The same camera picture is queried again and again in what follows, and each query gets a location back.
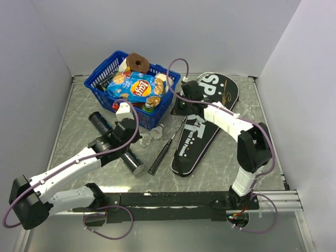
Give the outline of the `white shuttlecock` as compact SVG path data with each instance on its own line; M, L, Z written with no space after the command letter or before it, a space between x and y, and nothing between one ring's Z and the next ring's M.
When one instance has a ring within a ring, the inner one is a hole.
M151 131L149 132L149 134L150 134L150 136L153 139L158 140L163 135L163 129L164 129L164 125L163 124L159 124L157 127L151 129Z
M147 147L152 141L152 137L149 133L140 134L141 138L139 139L139 143L142 147Z

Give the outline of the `black racket cover bag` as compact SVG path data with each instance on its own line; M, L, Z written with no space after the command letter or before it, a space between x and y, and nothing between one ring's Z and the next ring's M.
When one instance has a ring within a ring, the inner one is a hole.
M192 81L195 83L203 97L220 101L228 110L238 101L238 84L226 75L204 73ZM191 175L218 132L219 127L205 121L203 116L188 115L171 163L172 172L180 177Z

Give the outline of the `blue plastic basket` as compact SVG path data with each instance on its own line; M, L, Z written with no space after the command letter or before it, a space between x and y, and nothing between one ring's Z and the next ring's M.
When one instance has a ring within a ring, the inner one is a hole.
M119 121L136 113L140 126L153 129L169 108L171 90L181 77L166 71L140 55L117 50L92 72L84 86Z

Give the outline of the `black shuttlecock tube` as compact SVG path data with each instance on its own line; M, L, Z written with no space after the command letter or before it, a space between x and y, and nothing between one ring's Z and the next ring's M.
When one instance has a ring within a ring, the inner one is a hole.
M88 119L101 134L100 137L94 139L88 145L89 148L99 154L97 158L101 161L101 166L121 158L133 175L144 169L145 165L131 151L129 145L106 154L107 151L119 148L130 140L136 128L136 122L133 119L116 122L115 128L98 111L92 113Z

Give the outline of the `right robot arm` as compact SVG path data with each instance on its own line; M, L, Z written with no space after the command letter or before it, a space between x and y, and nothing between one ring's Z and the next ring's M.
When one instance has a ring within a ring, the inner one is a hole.
M228 193L230 205L235 209L243 208L253 199L252 190L257 179L273 156L274 149L266 125L241 118L220 101L204 97L197 81L185 82L181 88L181 92L174 93L176 102L173 112L176 115L201 115L237 142L239 170Z

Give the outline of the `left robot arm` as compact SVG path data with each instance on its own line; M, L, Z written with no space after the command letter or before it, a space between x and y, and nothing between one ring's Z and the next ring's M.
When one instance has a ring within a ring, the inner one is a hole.
M30 179L24 175L14 179L9 204L19 225L30 230L55 213L81 207L92 211L101 209L105 195L97 184L88 183L68 191L62 191L62 187L118 159L139 138L138 120L120 119L114 129L94 139L78 154L53 169Z

